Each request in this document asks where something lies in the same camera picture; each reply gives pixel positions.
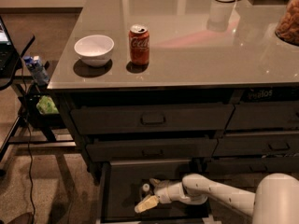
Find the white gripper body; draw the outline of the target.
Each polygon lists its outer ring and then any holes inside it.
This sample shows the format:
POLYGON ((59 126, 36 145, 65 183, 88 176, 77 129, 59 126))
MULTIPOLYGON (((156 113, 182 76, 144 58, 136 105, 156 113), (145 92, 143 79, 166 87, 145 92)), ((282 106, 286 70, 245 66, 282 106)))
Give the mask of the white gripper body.
POLYGON ((154 194, 160 203, 182 202, 186 198, 180 181, 159 181, 155 185, 154 194))

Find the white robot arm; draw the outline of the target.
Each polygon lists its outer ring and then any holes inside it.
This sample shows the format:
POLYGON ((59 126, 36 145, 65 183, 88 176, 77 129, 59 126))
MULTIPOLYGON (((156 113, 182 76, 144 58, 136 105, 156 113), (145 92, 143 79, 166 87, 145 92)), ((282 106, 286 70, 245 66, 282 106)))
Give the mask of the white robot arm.
POLYGON ((159 203, 203 204, 208 198, 252 217, 252 224, 299 224, 299 180, 281 173, 267 175, 255 192, 228 186, 199 174, 180 181, 149 180, 147 196, 135 206, 137 213, 159 203))

